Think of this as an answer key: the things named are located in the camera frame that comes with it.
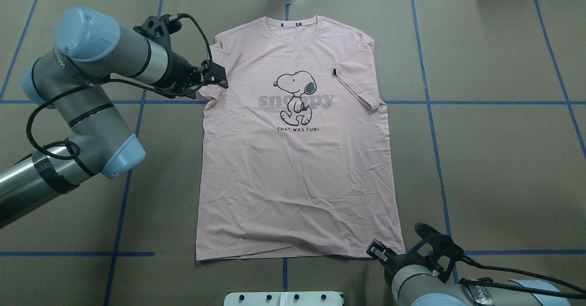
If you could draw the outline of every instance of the light blue joint cap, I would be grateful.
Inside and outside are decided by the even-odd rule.
[[[450,295],[426,294],[417,298],[411,306],[466,306],[466,304]]]
[[[133,133],[109,159],[102,174],[113,179],[142,162],[146,155],[136,134]]]
[[[22,75],[21,87],[25,95],[27,95],[31,101],[34,101],[38,105],[42,105],[44,104],[44,98],[38,94],[38,91],[35,87],[35,82],[33,82],[33,67],[35,66],[35,63],[31,64],[27,71]],[[49,105],[47,108],[55,109],[55,106]]]
[[[542,290],[549,290],[559,292],[559,290],[554,287],[553,285],[544,282],[538,281],[537,279],[509,279],[511,282],[515,282],[522,287],[526,288],[534,288],[534,289],[542,289]],[[542,295],[542,294],[532,294],[543,306],[570,306],[570,303],[567,299],[561,297],[553,297],[552,295]]]
[[[55,30],[59,51],[80,62],[94,62],[104,58],[114,50],[118,41],[118,22],[83,6],[69,8]]]

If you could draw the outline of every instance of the folded sleeve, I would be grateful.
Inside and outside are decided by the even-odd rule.
[[[238,49],[230,49],[221,34],[216,35],[214,45],[210,46],[212,50],[212,59],[215,63],[223,66],[226,70],[226,77],[228,79],[228,86],[230,85],[230,71],[240,57]],[[218,85],[205,85],[199,89],[199,94],[208,100],[218,99],[225,89]]]
[[[374,39],[363,33],[356,52],[333,68],[339,82],[368,110],[376,110],[381,103],[373,49]]]

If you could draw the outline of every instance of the neckline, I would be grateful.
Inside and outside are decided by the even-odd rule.
[[[315,29],[309,36],[305,37],[304,39],[293,40],[276,35],[269,28],[269,26],[293,28],[296,26],[297,23],[301,23],[302,26],[310,26],[311,24],[315,24]],[[315,39],[315,37],[317,37],[320,34],[323,24],[323,18],[321,16],[314,16],[306,18],[305,20],[281,21],[265,16],[261,18],[260,24],[262,30],[264,30],[266,35],[274,40],[290,45],[302,45],[310,43]]]

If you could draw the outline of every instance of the pink t-shirt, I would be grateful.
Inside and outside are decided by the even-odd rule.
[[[404,252],[374,41],[323,16],[263,17],[216,36],[196,258]]]

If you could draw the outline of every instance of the cartoon dog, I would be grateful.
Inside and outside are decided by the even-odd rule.
[[[272,84],[293,95],[287,103],[287,111],[281,111],[281,120],[287,125],[299,126],[309,124],[311,108],[303,102],[301,95],[315,93],[317,87],[314,77],[307,71],[298,71],[294,74],[282,74]]]

